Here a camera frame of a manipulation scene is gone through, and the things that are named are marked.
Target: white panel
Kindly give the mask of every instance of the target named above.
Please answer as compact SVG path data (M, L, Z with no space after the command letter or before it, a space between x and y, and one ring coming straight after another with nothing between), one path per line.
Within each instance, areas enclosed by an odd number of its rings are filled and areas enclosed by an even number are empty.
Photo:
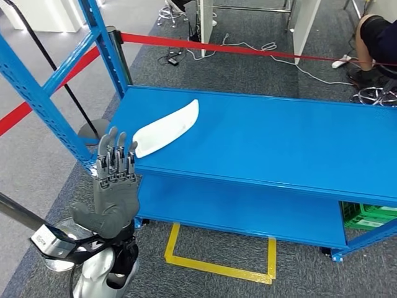
M202 43L209 43L212 34L214 0L200 0L200 26L202 30ZM205 50L202 50L202 56L205 55Z
M62 0L14 0L14 2L35 31L76 31ZM18 20L19 18L8 8L8 5L1 0L0 6L14 28L23 29Z
M300 1L300 10L297 15L297 23L294 31L294 52L295 55L301 55L303 52L305 44L308 39L309 33L310 33L310 29L321 1L322 0ZM295 63L298 64L299 59L295 58Z
M83 27L85 20L82 16L82 11L80 9L78 0L60 0L63 5L64 10L69 16L70 23L75 32L78 31Z
M374 0L372 6L369 8L369 14L377 14L383 16L389 22L397 19L396 0Z

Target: lower shelf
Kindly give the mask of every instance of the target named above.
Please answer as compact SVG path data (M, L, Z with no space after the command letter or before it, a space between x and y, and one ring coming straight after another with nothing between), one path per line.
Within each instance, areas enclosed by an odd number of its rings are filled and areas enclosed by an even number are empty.
M288 189L146 174L139 217L330 248L346 248L337 201Z

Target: white cable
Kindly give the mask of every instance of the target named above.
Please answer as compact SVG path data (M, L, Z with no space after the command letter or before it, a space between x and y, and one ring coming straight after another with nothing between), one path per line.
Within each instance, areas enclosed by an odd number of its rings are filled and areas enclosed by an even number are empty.
M252 47L246 42L240 42L240 43L226 43L226 39L229 37L229 33L226 33L225 35L225 38L223 38L223 40L222 41L222 45L229 45L229 46L237 46L237 45L245 45L246 47L248 47L248 48L251 48L253 50L256 50L256 51L258 51L258 52L266 52L266 51L274 51L275 49L277 49L277 44L275 44L275 42L269 42L269 43L266 43L266 45L263 45L260 47L260 50L257 50L257 48L254 48L254 47ZM208 56L202 56L202 57L200 57L200 58L195 58L195 56L194 55L193 52L189 50L189 49L186 49L188 52L191 53L192 56L193 56L193 59L195 59L195 61L199 61L199 60L202 60L202 59L205 59L205 58L208 58L208 57L211 57L211 56L214 56L216 52L214 52L211 55L208 55ZM316 79L317 81L319 81L319 82L322 82L322 83L324 83L324 84L328 84L328 85L335 85L335 84L341 84L341 85L348 85L348 86L352 86L353 84L351 84L351 83L345 83L345 82L327 82L327 81L324 81L323 79L320 79L320 78L317 78L316 76L314 76L308 71L305 71L305 70L303 70L301 69L300 67L299 67L297 64L296 63L292 63L292 62L288 62L288 61L285 61L285 60L279 60L279 59L276 59L275 57L273 57L272 55L270 55L270 57L272 57L272 59L273 59L274 61L276 61L276 62L281 62L281 63L285 63L285 64L288 64L288 65L294 65L294 66L296 66L299 71L302 72L302 73L304 73L305 75L308 75L311 78L313 78L313 79Z

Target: blue shelf frame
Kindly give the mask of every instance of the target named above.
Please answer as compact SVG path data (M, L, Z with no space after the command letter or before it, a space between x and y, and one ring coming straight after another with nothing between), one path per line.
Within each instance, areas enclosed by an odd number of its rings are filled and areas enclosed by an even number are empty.
M96 0L79 0L91 32L79 43L44 86L35 81L2 35L0 72L26 100L49 129L66 146L86 171L94 174L94 156L51 100L51 96L90 45L95 42L111 77L116 93L122 99L128 86L122 66L112 47ZM397 233L397 219L347 242L348 248L331 248L334 261L342 261L349 253L380 242Z

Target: red barrier tape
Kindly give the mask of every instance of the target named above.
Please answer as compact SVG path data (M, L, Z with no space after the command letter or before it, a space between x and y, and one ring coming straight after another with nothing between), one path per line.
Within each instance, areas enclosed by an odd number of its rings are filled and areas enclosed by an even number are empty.
M20 104L18 107L12 110L5 117L0 119L0 136L6 133L15 124L21 121L30 113L32 109L26 101Z
M319 57L310 55L295 55L290 53L276 52L276 51L260 51L253 50L251 48L235 47L228 45L214 45L213 43L199 43L190 42L189 40L175 39L175 38L165 38L158 36L148 36L138 34L122 33L122 38L125 42L142 43L144 45L157 45L162 47L173 47L173 48L194 48L197 50L208 50L225 53L236 53L245 55L260 55L260 56L273 56L277 58L300 58L307 60L321 60L321 61L337 61L339 58ZM376 63L383 65L397 66L392 63Z
M75 75L85 69L85 67L87 67L87 65L95 60L99 55L100 55L100 51L97 47L92 48L88 51L87 53L84 54L84 56L82 56L82 59L77 62L75 66L73 67L70 71L70 73L69 73L57 90L63 87L66 83L74 78ZM8 132L13 126L17 125L18 122L21 121L24 117L26 117L31 111L32 111L32 108L30 108L29 104L27 104L26 102L23 102L22 104L20 104L18 107L16 107L11 112L7 114L4 118L0 119L0 137Z

